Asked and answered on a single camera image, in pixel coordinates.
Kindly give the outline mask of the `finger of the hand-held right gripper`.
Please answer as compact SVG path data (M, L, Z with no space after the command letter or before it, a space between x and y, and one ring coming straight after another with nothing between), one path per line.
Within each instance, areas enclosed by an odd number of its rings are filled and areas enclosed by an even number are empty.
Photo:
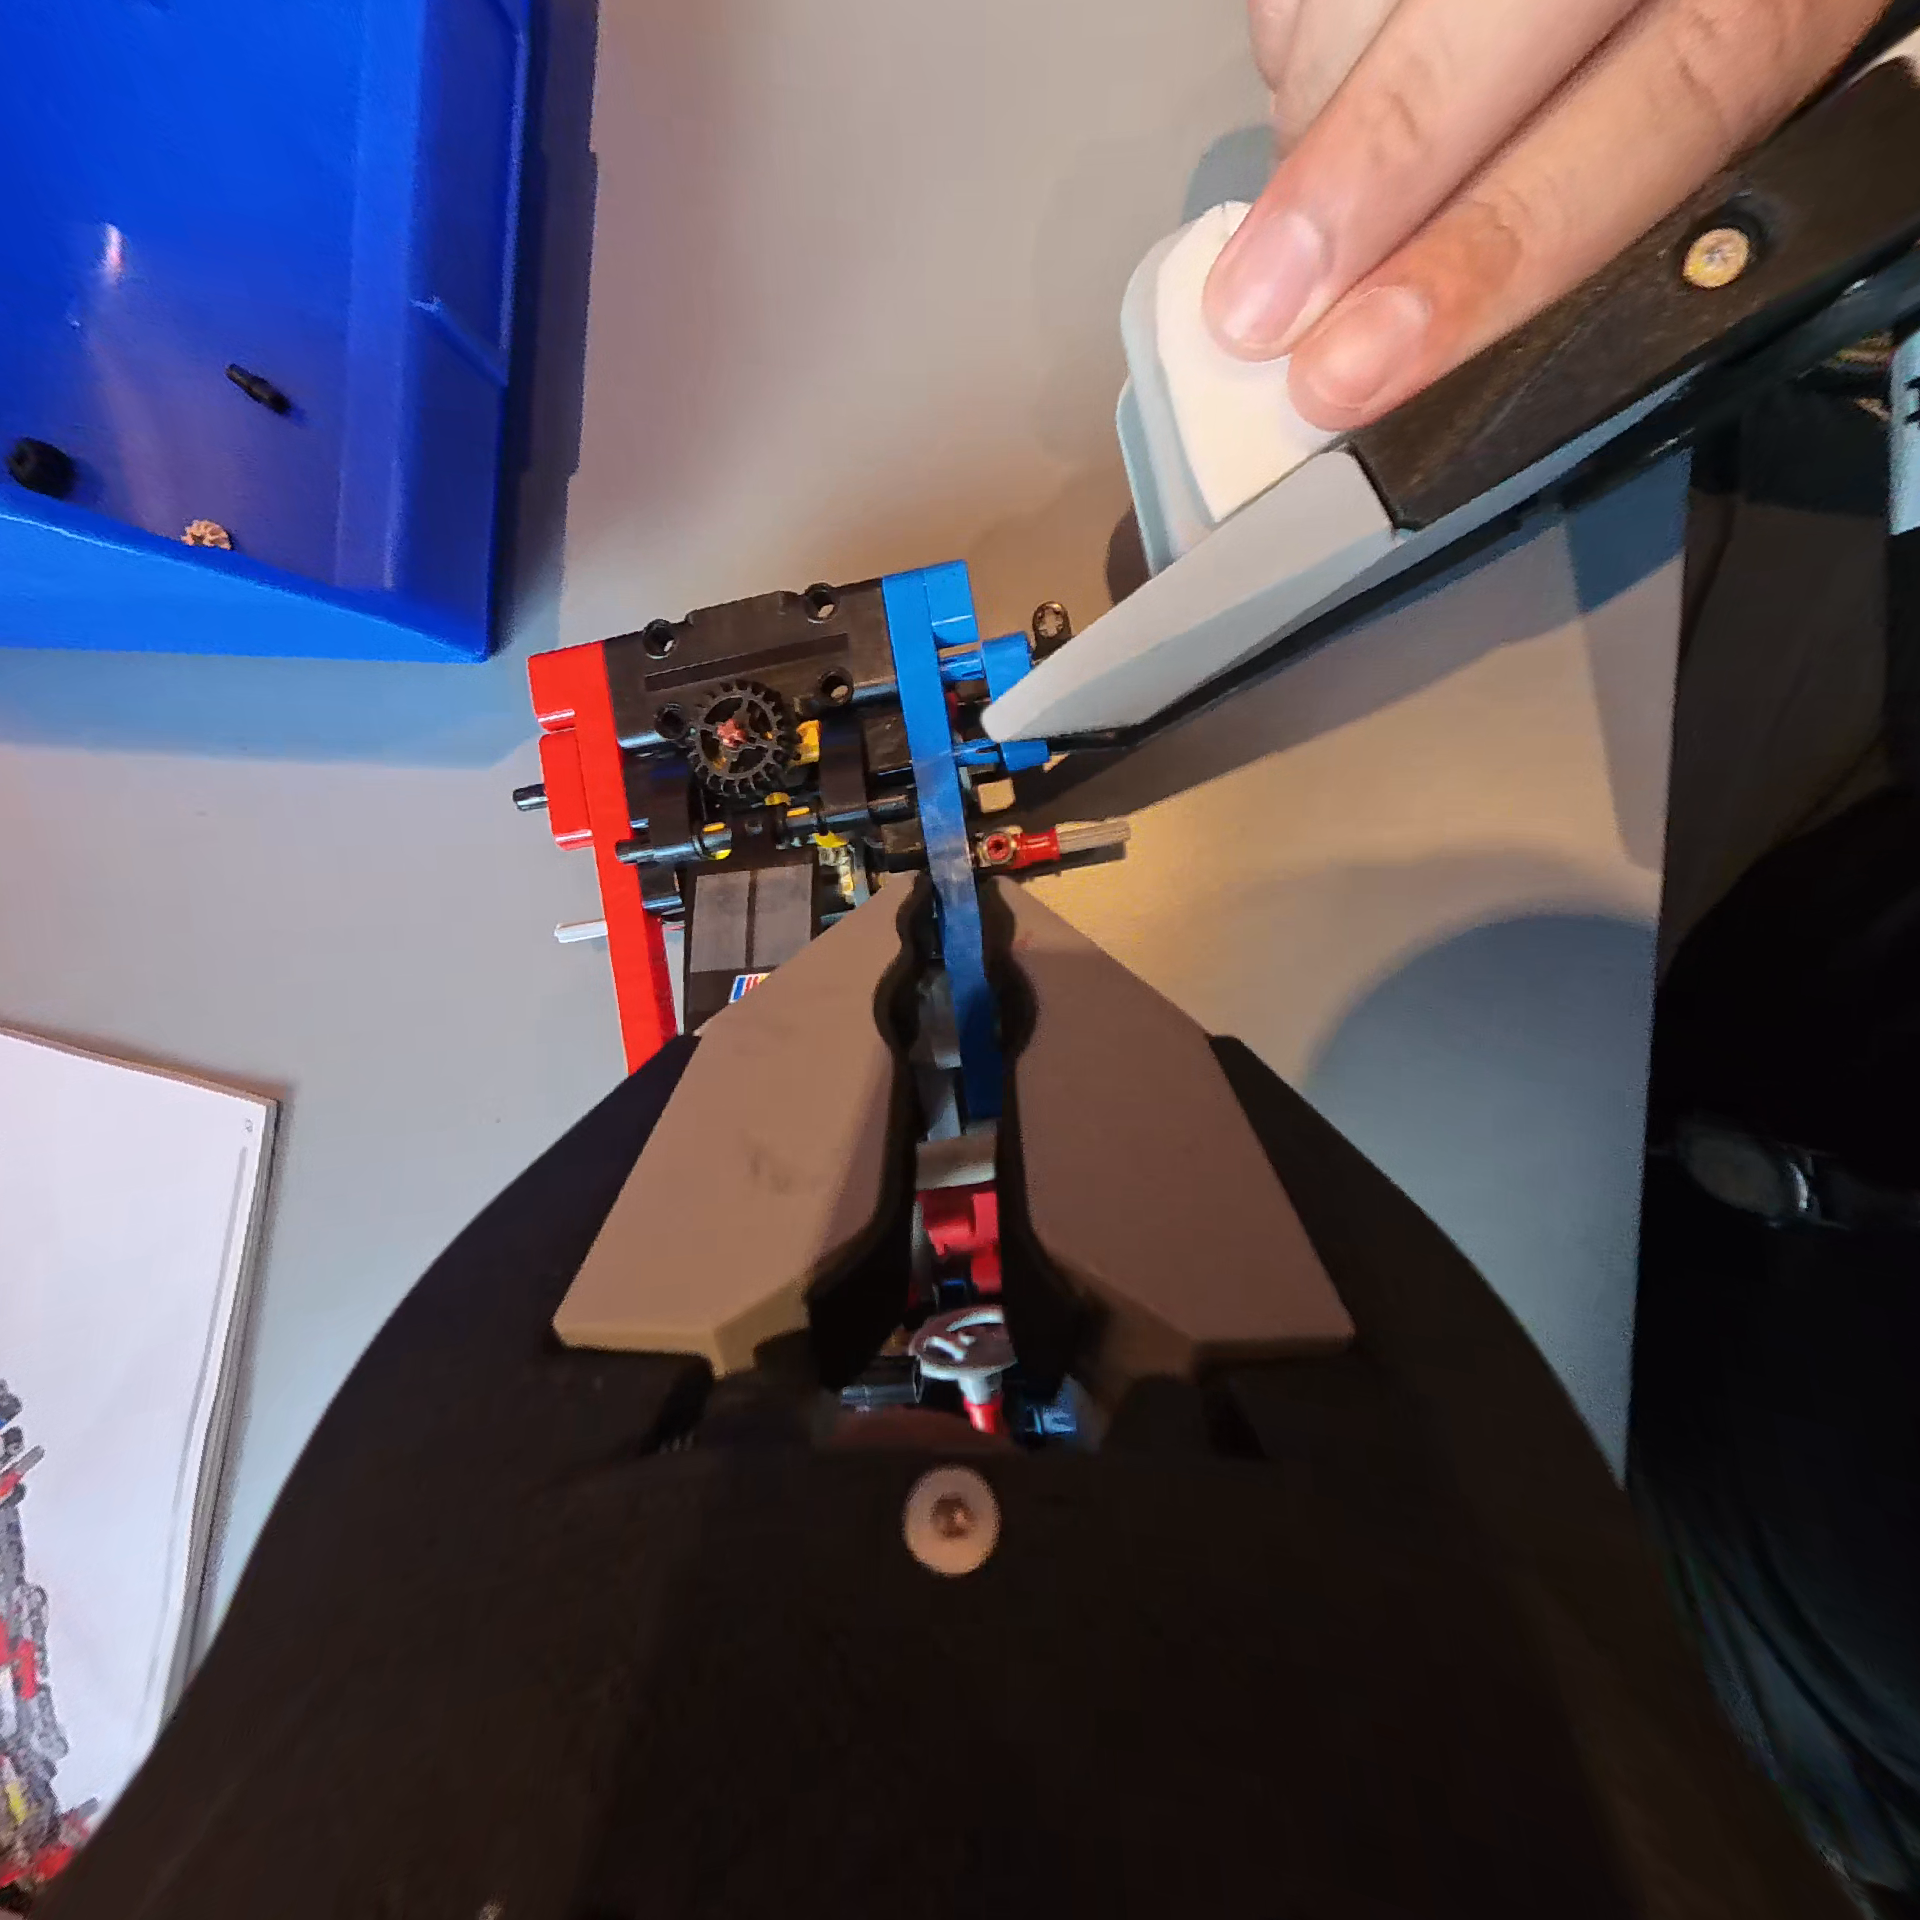
M1623 448L1577 438L1417 529L1394 523L1355 449L1321 449L1000 692L983 729L999 743L1150 732L1192 692L1315 644L1558 511L1574 525L1574 584L1594 605L1689 539L1686 461L1672 453L1631 473L1611 461Z

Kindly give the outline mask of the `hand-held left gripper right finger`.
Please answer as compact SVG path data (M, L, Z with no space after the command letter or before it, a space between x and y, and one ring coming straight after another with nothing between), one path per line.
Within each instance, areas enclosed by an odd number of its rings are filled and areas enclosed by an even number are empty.
M994 881L1003 1302L1039 1379L1342 1352L1352 1317L1208 1035Z

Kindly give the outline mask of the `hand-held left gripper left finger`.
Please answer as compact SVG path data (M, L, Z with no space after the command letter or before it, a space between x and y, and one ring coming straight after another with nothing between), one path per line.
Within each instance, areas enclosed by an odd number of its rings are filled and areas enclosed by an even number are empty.
M714 1014L555 1310L577 1352L750 1372L832 1331L825 1289L905 1197L912 1092L891 997L926 877L897 877Z

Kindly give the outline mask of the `toy brick car chassis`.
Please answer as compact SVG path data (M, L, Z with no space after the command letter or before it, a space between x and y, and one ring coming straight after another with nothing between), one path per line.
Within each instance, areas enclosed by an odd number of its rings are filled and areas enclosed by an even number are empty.
M968 566L762 591L528 662L539 767L514 791L591 856L622 1062L646 1064L893 880L928 872L906 1053L918 1165L899 1358L849 1411L943 1405L1026 1447L1088 1435L1070 1389L1021 1379L995 1325L1000 1051L968 889L1120 860L1121 819L1027 823L1058 757L983 712L1071 636L1045 604L984 636Z

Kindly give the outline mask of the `blue plastic bin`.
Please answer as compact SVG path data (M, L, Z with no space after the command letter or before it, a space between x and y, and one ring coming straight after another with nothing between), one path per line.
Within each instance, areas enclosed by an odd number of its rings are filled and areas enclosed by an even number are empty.
M533 39L504 1L1 7L9 649L487 659ZM19 437L70 497L11 483Z

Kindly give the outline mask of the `person's right hand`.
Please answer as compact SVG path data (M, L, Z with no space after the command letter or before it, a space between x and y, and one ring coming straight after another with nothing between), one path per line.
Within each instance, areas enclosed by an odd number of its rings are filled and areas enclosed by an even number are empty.
M1873 1L1251 1L1278 167L1206 321L1347 433L1571 292L1854 54Z

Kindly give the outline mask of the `toy building instruction booklet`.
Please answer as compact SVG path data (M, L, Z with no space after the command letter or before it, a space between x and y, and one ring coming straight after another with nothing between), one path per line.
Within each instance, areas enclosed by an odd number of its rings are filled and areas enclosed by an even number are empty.
M205 1639L279 1104L1 1037L1 1851L46 1884Z

